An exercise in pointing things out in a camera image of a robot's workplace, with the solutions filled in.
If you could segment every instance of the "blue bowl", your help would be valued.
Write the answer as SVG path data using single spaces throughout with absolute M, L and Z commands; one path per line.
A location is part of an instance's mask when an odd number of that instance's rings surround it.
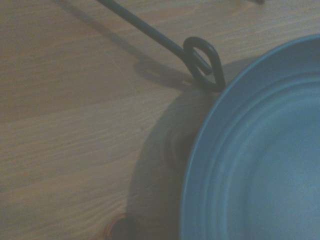
M 269 51 L 221 93 L 189 157 L 180 239 L 320 239 L 320 35 Z

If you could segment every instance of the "wooden table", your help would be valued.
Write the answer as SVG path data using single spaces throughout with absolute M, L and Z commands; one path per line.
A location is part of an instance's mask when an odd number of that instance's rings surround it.
M 227 82 L 320 32 L 320 1 L 119 0 L 182 45 L 220 54 Z M 0 2 L 0 239 L 103 239 L 131 213 L 141 240 L 178 239 L 184 165 L 218 94 L 94 0 Z

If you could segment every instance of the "wood grain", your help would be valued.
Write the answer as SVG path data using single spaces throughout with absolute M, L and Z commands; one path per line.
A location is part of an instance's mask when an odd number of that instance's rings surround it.
M 178 44 L 212 43 L 228 83 L 320 32 L 317 0 L 118 2 Z M 98 240 L 124 212 L 140 239 L 178 239 L 185 143 L 218 94 L 94 0 L 2 1 L 0 11 L 0 239 Z

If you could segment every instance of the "wire handle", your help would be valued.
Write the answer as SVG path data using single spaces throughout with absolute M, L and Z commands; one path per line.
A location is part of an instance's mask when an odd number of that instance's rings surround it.
M 142 21 L 136 15 L 119 5 L 113 0 L 97 0 L 99 3 L 119 15 L 128 23 L 135 26 L 141 32 L 155 40 L 180 58 L 193 78 L 202 86 L 220 93 L 226 87 L 225 77 L 221 61 L 215 48 L 206 40 L 199 37 L 189 37 L 183 43 L 183 49 L 175 42 L 164 36 L 152 26 Z M 209 66 L 206 61 L 195 51 L 195 48 L 203 51 L 210 60 Z

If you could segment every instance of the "black metal wire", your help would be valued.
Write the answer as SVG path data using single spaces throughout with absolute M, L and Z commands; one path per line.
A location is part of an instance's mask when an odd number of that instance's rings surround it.
M 97 1 L 180 58 L 194 79 L 201 85 L 218 93 L 226 87 L 219 55 L 210 43 L 199 37 L 189 37 L 184 41 L 182 49 L 175 42 L 155 30 L 153 27 L 142 21 L 115 1 Z M 211 67 L 195 51 L 195 48 L 203 51 L 207 55 L 210 60 Z M 203 76 L 199 69 L 201 69 L 206 76 Z

